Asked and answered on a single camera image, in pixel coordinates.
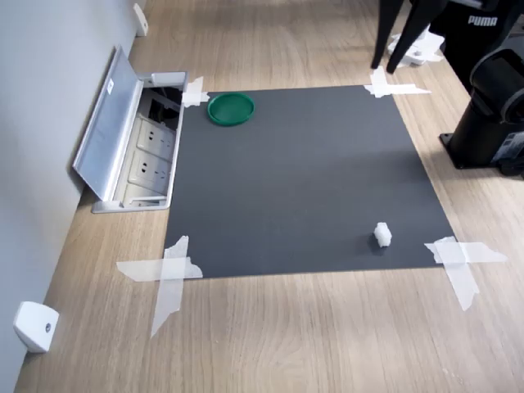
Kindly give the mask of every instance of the electrical outlet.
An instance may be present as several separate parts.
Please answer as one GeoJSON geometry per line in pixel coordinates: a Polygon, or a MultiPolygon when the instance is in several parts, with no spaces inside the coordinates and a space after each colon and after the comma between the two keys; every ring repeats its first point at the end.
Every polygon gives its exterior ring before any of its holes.
{"type": "Polygon", "coordinates": [[[135,150],[129,171],[129,182],[167,195],[169,163],[145,151],[135,150]]]}
{"type": "Polygon", "coordinates": [[[148,120],[142,120],[137,147],[167,161],[172,161],[174,133],[148,120]]]}

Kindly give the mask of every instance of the green plastic lid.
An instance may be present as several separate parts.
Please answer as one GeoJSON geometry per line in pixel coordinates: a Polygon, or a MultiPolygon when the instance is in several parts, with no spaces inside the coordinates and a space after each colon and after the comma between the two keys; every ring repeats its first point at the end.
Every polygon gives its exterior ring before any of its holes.
{"type": "Polygon", "coordinates": [[[213,98],[207,114],[219,125],[237,125],[248,121],[255,112],[255,103],[246,94],[225,93],[213,98]]]}

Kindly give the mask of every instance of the white tape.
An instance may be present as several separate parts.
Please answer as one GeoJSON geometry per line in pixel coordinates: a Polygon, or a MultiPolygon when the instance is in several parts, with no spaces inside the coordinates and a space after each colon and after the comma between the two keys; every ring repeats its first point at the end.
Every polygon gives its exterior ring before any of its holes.
{"type": "Polygon", "coordinates": [[[180,310],[183,280],[202,278],[201,269],[186,257],[188,246],[189,237],[182,236],[174,246],[164,250],[163,260],[133,260],[116,263],[118,270],[135,282],[160,280],[151,325],[151,338],[172,313],[180,310]]]}
{"type": "Polygon", "coordinates": [[[469,268],[470,263],[505,262],[506,256],[492,251],[484,243],[459,243],[454,237],[444,237],[425,244],[437,264],[443,264],[462,310],[471,307],[473,297],[480,293],[469,268]]]}
{"type": "Polygon", "coordinates": [[[388,84],[384,68],[380,65],[371,75],[371,85],[364,86],[376,98],[389,96],[391,94],[428,94],[429,90],[416,87],[414,84],[388,84]]]}
{"type": "Polygon", "coordinates": [[[160,285],[156,295],[155,315],[151,325],[151,338],[155,336],[162,323],[174,312],[180,310],[182,304],[183,275],[186,268],[185,258],[164,260],[160,285]]]}
{"type": "MultiPolygon", "coordinates": [[[[183,247],[183,250],[185,249],[187,252],[187,247],[189,246],[189,237],[188,236],[182,236],[179,238],[178,242],[174,246],[171,246],[170,248],[166,248],[164,250],[164,258],[170,259],[170,258],[176,258],[177,255],[180,255],[181,252],[180,247],[183,247]]],[[[201,269],[196,266],[195,264],[191,263],[191,258],[187,258],[186,261],[186,270],[184,273],[184,278],[202,278],[202,271],[201,269]]]]}
{"type": "MultiPolygon", "coordinates": [[[[368,90],[371,94],[375,95],[375,97],[380,98],[382,96],[378,97],[375,93],[375,86],[371,86],[369,84],[365,85],[364,88],[368,90]]],[[[429,94],[431,93],[430,90],[424,90],[423,88],[418,88],[414,84],[389,84],[387,86],[389,88],[389,94],[429,94]]]]}
{"type": "Polygon", "coordinates": [[[201,102],[208,102],[210,96],[207,92],[202,92],[204,77],[196,78],[187,84],[186,91],[182,93],[182,104],[188,108],[191,105],[199,106],[201,102]]]}
{"type": "MultiPolygon", "coordinates": [[[[166,254],[175,260],[183,259],[187,256],[187,248],[189,246],[189,237],[182,236],[176,244],[167,250],[166,254]]],[[[162,264],[162,273],[160,274],[160,285],[158,286],[158,294],[156,295],[155,315],[153,316],[153,324],[151,325],[151,338],[155,336],[162,323],[172,314],[180,310],[182,304],[183,292],[183,276],[186,271],[185,263],[168,263],[162,264]],[[182,278],[169,279],[176,274],[181,274],[182,278]]]]}
{"type": "Polygon", "coordinates": [[[493,251],[480,242],[441,242],[436,243],[435,247],[440,259],[447,264],[483,264],[508,260],[506,255],[493,251]]]}

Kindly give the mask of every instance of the dark gray paper sheet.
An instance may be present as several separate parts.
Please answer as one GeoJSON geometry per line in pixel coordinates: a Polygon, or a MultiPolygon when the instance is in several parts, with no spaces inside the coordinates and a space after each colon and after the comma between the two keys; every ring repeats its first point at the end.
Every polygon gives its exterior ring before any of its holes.
{"type": "Polygon", "coordinates": [[[236,127],[185,110],[166,248],[188,235],[204,278],[436,266],[424,243],[453,231],[392,97],[246,94],[255,114],[236,127]]]}

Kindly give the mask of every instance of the open metal lid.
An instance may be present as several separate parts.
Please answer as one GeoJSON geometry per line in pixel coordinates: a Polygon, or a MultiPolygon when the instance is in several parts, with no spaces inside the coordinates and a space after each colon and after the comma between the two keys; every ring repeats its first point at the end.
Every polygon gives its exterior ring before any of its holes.
{"type": "Polygon", "coordinates": [[[143,81],[118,47],[73,168],[102,201],[115,194],[143,81]]]}

